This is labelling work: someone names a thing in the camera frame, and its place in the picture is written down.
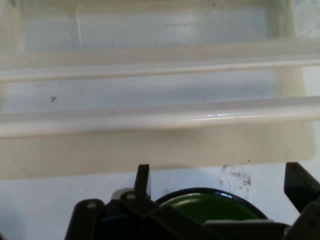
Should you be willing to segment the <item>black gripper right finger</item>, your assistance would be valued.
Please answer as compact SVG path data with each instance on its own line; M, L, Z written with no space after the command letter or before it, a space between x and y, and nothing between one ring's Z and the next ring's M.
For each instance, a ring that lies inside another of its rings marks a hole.
M298 162L285 165L284 193L300 213L285 240L320 238L320 183Z

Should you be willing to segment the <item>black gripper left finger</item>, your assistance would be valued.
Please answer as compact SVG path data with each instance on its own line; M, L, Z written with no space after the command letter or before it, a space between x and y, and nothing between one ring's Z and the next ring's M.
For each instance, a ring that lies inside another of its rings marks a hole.
M66 240L137 240L141 220L159 205L148 193L149 164L137 168L134 187L105 204L100 199L78 202L70 218Z

